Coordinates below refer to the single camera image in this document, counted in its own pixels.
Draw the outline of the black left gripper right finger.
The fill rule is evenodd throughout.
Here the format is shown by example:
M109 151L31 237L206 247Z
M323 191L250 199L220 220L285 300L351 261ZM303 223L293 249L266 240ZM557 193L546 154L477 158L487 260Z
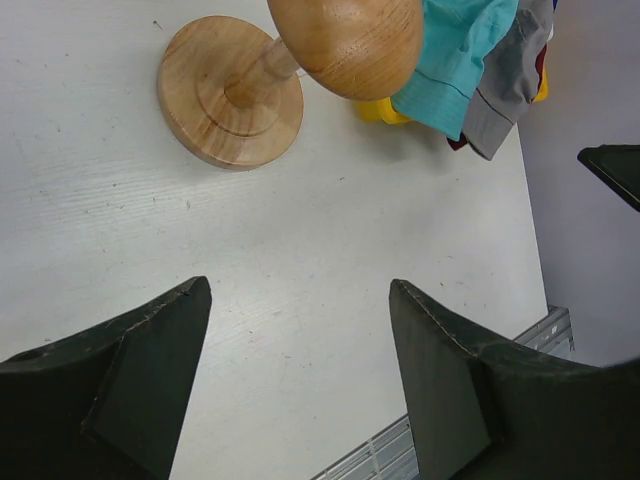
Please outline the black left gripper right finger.
M635 479L639 363L588 366L452 312L412 283L391 326L424 479Z

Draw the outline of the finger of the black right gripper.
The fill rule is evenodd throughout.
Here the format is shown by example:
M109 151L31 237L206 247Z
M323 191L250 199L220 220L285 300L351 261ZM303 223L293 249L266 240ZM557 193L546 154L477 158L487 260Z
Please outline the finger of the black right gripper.
M577 160L635 211L640 210L640 151L638 145L587 147Z

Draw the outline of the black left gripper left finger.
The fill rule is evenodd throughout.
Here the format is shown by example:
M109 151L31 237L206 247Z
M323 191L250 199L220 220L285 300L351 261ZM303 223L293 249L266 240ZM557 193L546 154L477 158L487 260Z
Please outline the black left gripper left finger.
M168 478L211 305L193 277L2 361L2 478Z

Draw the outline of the grey bucket hat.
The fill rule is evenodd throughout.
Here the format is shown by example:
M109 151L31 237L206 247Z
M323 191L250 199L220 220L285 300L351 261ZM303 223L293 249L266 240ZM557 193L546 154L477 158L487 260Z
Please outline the grey bucket hat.
M461 134L491 160L538 94L536 60L546 46L554 17L552 0L521 1L505 37L485 57Z

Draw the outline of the maroon bucket hat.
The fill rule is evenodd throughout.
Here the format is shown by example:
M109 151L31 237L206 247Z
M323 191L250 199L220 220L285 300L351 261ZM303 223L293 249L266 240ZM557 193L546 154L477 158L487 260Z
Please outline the maroon bucket hat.
M547 46L544 46L541 52L539 53L539 55L537 56L536 62L535 62L536 71L539 74L540 78L539 78L539 84L538 84L538 92L533 100L534 103L544 101L549 95L549 83L548 83L548 76L547 76L546 67L545 67L546 53L547 53ZM469 144L468 140L463 134L460 135L460 138L457 141L448 139L447 143L453 151L458 151Z

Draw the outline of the teal bucket hat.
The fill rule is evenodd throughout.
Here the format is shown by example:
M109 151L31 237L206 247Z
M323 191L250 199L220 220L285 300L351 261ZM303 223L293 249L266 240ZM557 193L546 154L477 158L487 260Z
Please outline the teal bucket hat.
M422 7L419 61L391 103L400 114L457 140L483 75L484 59L509 31L518 3L430 0Z

